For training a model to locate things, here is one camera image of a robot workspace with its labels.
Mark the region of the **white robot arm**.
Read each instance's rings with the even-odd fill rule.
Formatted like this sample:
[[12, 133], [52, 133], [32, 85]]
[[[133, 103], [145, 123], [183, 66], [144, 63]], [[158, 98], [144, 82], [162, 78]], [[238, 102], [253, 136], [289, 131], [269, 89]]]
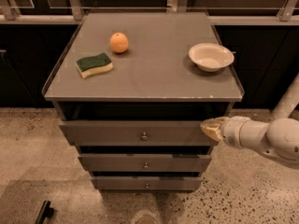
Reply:
[[272, 112], [271, 122], [234, 116], [206, 119], [202, 132], [229, 147], [246, 148], [271, 161], [292, 169], [299, 168], [299, 121], [291, 112], [299, 104], [299, 75], [284, 93]]

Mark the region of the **round robot base foot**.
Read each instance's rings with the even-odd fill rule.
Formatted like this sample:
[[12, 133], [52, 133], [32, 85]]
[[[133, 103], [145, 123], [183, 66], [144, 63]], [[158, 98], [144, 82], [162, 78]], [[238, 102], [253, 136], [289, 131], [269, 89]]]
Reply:
[[152, 213], [139, 212], [134, 215], [131, 224], [159, 224], [159, 222]]

